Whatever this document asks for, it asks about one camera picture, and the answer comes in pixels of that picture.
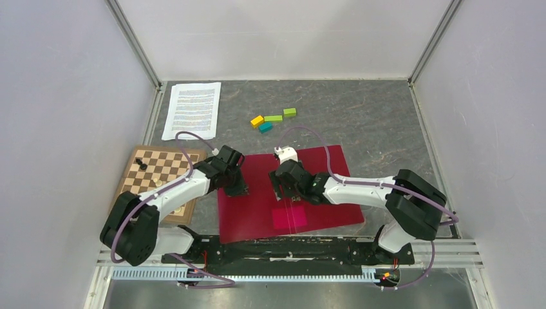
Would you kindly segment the red clip file folder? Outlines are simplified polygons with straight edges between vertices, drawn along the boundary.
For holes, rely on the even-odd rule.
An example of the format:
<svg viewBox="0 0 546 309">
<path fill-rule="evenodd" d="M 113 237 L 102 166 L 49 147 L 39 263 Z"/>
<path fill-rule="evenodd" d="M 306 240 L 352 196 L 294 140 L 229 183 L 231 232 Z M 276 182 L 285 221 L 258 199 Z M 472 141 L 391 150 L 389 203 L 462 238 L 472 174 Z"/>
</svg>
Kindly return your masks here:
<svg viewBox="0 0 546 309">
<path fill-rule="evenodd" d="M 223 190 L 218 191 L 221 243 L 364 223 L 360 205 L 312 205 L 301 198 L 277 200 L 268 174 L 278 165 L 273 154 L 248 155 L 241 168 L 248 193 L 228 197 Z"/>
</svg>

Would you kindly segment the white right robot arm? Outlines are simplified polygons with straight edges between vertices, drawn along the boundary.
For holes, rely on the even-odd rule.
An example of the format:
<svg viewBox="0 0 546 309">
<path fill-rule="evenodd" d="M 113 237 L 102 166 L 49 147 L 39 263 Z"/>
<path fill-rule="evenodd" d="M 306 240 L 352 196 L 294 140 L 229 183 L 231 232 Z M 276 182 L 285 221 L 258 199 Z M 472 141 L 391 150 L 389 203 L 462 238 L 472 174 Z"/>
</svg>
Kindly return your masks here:
<svg viewBox="0 0 546 309">
<path fill-rule="evenodd" d="M 301 162 L 287 160 L 269 177 L 278 200 L 296 197 L 312 205 L 356 204 L 388 211 L 393 220 L 378 231 L 372 245 L 372 255 L 381 263 L 413 240 L 435 240 L 446 209 L 446 197 L 407 169 L 385 178 L 354 178 L 312 174 Z"/>
</svg>

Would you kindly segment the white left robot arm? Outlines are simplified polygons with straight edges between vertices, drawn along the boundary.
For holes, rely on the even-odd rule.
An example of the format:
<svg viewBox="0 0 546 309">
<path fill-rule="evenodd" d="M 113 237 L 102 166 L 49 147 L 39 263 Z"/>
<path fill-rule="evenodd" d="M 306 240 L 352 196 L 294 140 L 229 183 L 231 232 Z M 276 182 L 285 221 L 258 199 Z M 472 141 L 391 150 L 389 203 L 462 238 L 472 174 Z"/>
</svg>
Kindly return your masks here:
<svg viewBox="0 0 546 309">
<path fill-rule="evenodd" d="M 157 244 L 167 241 L 160 222 L 188 201 L 217 190 L 232 196 L 247 193 L 241 167 L 244 155 L 224 145 L 213 155 L 157 189 L 135 194 L 118 195 L 100 232 L 100 241 L 110 249 L 114 263 L 127 262 L 139 266 L 156 253 Z"/>
</svg>

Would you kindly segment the printed white paper sheets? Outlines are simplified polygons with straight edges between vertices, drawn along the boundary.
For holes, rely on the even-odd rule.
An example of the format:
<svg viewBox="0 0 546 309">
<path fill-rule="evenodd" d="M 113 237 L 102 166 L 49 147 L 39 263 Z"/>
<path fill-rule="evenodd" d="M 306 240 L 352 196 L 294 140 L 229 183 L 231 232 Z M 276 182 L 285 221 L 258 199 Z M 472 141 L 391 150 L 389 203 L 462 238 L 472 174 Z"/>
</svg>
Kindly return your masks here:
<svg viewBox="0 0 546 309">
<path fill-rule="evenodd" d="M 220 82 L 176 84 L 171 88 L 162 140 L 174 140 L 180 131 L 205 140 L 216 137 Z"/>
</svg>

